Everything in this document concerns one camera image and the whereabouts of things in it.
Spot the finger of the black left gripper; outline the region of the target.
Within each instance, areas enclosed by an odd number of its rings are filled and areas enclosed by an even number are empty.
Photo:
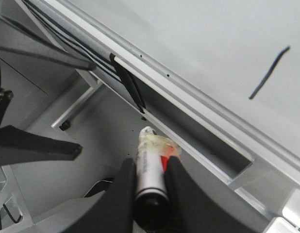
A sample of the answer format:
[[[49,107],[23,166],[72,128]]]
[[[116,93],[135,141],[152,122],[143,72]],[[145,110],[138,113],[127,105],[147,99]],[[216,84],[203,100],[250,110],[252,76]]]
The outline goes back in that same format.
[[[94,70],[96,64],[75,57],[0,14],[0,50],[31,56],[80,70]]]
[[[55,140],[8,125],[0,129],[0,166],[38,161],[72,161],[79,144]]]

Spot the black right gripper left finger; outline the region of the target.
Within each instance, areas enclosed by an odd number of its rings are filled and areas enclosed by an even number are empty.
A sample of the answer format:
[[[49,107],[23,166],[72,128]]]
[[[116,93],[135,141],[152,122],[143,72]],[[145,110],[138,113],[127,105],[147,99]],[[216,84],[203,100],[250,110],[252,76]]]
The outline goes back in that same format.
[[[136,166],[126,159],[105,192],[67,201],[36,224],[39,233],[131,233]]]

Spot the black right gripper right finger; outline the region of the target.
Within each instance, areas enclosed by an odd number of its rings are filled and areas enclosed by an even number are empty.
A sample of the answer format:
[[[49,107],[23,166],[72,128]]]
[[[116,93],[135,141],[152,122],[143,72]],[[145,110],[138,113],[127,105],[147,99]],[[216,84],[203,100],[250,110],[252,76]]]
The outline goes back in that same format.
[[[216,204],[185,170],[180,159],[171,156],[165,182],[171,212],[165,233],[262,233],[269,220],[260,213],[242,211],[233,216]]]

